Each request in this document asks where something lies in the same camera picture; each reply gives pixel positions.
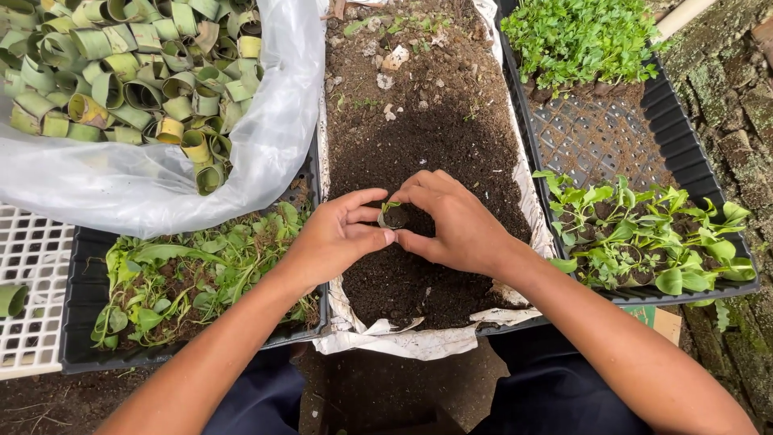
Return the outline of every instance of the left hand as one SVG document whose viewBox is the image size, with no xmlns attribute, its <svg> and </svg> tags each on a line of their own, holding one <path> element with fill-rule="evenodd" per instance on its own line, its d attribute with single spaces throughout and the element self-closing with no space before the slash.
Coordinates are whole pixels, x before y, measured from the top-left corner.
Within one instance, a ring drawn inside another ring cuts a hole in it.
<svg viewBox="0 0 773 435">
<path fill-rule="evenodd" d="M 386 197 L 386 190 L 374 188 L 320 204 L 274 270 L 284 270 L 293 288 L 306 295 L 341 275 L 365 254 L 387 247 L 395 241 L 394 231 L 360 224 L 375 222 L 381 212 L 363 204 Z"/>
</svg>

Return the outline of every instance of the navy pants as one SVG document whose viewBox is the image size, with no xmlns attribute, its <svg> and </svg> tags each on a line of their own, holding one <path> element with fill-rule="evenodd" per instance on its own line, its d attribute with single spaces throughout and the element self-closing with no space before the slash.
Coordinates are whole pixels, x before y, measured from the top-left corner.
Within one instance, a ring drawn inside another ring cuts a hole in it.
<svg viewBox="0 0 773 435">
<path fill-rule="evenodd" d="M 510 376 L 497 381 L 490 415 L 470 434 L 653 433 L 553 325 L 492 335 L 489 343 Z M 297 434 L 305 380 L 289 357 L 288 346 L 259 352 L 203 433 Z"/>
</svg>

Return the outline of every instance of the plastic bag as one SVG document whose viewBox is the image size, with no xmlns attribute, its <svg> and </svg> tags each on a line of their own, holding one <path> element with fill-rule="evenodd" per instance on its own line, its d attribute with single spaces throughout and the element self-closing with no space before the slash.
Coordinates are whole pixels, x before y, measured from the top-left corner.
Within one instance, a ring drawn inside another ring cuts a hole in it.
<svg viewBox="0 0 773 435">
<path fill-rule="evenodd" d="M 233 170 L 206 197 L 178 146 L 25 135 L 0 101 L 0 201 L 56 221 L 150 238 L 218 225 L 270 205 L 300 169 L 325 72 L 316 2 L 257 0 L 265 75 L 230 139 Z"/>
</svg>

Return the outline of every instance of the right hand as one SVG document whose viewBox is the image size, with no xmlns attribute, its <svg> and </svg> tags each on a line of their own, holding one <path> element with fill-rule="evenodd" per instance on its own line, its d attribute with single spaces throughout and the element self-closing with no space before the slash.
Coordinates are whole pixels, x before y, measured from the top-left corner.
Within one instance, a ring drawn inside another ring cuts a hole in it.
<svg viewBox="0 0 773 435">
<path fill-rule="evenodd" d="M 403 249 L 430 262 L 496 278 L 500 261 L 507 259 L 512 264 L 513 249 L 526 247 L 445 171 L 420 171 L 406 180 L 390 201 L 411 203 L 434 219 L 434 238 L 404 229 L 395 231 Z"/>
</svg>

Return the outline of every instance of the hand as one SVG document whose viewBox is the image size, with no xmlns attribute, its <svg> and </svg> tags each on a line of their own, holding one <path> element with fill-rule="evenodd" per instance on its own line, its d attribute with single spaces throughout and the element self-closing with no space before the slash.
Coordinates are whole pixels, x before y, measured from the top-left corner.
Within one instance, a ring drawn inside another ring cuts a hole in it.
<svg viewBox="0 0 773 435">
<path fill-rule="evenodd" d="M 381 212 L 363 204 L 386 197 L 384 189 L 365 189 L 321 204 L 274 270 L 287 271 L 308 294 L 365 254 L 387 247 L 395 240 L 392 230 L 359 223 L 375 222 Z"/>
<path fill-rule="evenodd" d="M 512 262 L 512 247 L 526 247 L 472 192 L 442 170 L 420 171 L 403 183 L 390 201 L 411 203 L 434 219 L 434 238 L 395 231 L 403 249 L 430 262 L 496 278 L 499 260 Z"/>
</svg>

